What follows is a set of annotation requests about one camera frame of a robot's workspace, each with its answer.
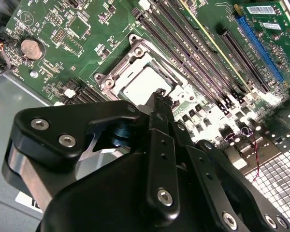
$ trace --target black metal bracket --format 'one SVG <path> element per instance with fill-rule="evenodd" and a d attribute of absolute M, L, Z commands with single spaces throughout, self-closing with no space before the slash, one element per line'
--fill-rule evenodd
<path fill-rule="evenodd" d="M 2 172 L 44 211 L 42 232 L 290 231 L 219 150 L 205 140 L 195 146 L 162 90 L 145 106 L 146 114 L 111 101 L 15 116 Z M 128 145 L 131 151 L 76 181 L 90 140 L 94 150 Z"/>

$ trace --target white printed marking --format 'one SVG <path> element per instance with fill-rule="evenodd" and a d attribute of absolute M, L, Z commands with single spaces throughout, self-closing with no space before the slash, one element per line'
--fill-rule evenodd
<path fill-rule="evenodd" d="M 24 206 L 29 207 L 30 209 L 34 209 L 35 211 L 43 213 L 42 210 L 39 208 L 37 202 L 33 200 L 30 196 L 27 196 L 26 194 L 24 194 L 23 192 L 19 192 L 15 201 L 17 203 L 20 203 Z"/>
<path fill-rule="evenodd" d="M 263 23 L 263 26 L 268 29 L 281 30 L 280 25 L 277 23 Z"/>
<path fill-rule="evenodd" d="M 247 10 L 253 15 L 275 15 L 276 12 L 272 6 L 248 6 Z"/>

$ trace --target green circuit board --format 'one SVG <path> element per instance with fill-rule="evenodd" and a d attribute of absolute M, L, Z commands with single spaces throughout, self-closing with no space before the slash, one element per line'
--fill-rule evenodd
<path fill-rule="evenodd" d="M 290 14 L 284 3 L 246 3 L 239 8 L 290 88 Z"/>
<path fill-rule="evenodd" d="M 47 2 L 22 0 L 6 26 L 5 32 L 18 42 L 15 46 L 6 49 L 12 64 L 16 66 L 11 74 L 20 78 L 45 99 L 52 103 L 57 102 L 62 95 L 59 90 L 72 79 L 82 80 L 105 100 L 109 100 L 108 96 L 101 93 L 93 75 L 107 74 L 116 66 L 131 49 L 128 40 L 131 34 L 152 42 L 166 57 L 171 57 L 156 37 L 131 13 L 136 7 L 143 14 L 147 14 L 140 6 L 139 0 L 83 0 L 81 2 L 82 7 L 75 9 L 67 0 Z M 236 23 L 234 18 L 237 13 L 233 6 L 234 2 L 191 0 L 193 5 L 184 0 L 170 2 L 176 2 L 181 14 L 211 51 L 210 55 L 215 56 L 223 64 L 224 69 L 246 89 L 249 94 L 249 107 L 259 118 L 270 114 L 275 107 L 290 97 L 288 87 L 283 83 L 277 83 Z M 180 22 L 180 18 L 172 8 L 169 11 Z M 165 23 L 169 33 L 177 34 L 176 28 L 161 13 L 157 16 Z M 280 99 L 279 103 L 269 103 L 261 96 L 250 92 L 252 88 L 249 76 L 241 69 L 238 61 L 219 37 L 219 29 L 228 29 L 232 33 L 255 68 L 270 83 L 269 92 Z M 176 51 L 176 44 L 170 36 L 160 29 L 158 31 L 168 46 Z M 19 51 L 20 43 L 28 37 L 36 38 L 45 47 L 43 57 L 34 62 L 23 59 Z M 220 65 L 215 62 L 213 64 L 220 73 L 225 72 Z M 39 76 L 32 78 L 31 71 L 36 71 Z M 175 115 L 180 117 L 190 108 L 191 104 L 186 102 L 179 106 Z"/>

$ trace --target black bracket hole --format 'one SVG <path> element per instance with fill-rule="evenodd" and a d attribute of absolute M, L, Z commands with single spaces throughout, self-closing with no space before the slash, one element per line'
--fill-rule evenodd
<path fill-rule="evenodd" d="M 206 176 L 208 179 L 213 180 L 213 177 L 209 173 L 206 173 Z"/>
<path fill-rule="evenodd" d="M 167 160 L 168 159 L 167 155 L 164 154 L 164 153 L 161 154 L 161 158 L 163 158 L 164 160 Z"/>

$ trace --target motherboard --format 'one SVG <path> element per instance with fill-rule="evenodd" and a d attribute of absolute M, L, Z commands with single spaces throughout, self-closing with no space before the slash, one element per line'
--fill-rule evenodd
<path fill-rule="evenodd" d="M 137 106 L 163 89 L 194 142 L 233 146 L 290 99 L 285 8 L 281 1 L 22 0 L 0 34 L 0 52 L 9 75 L 54 105 Z"/>

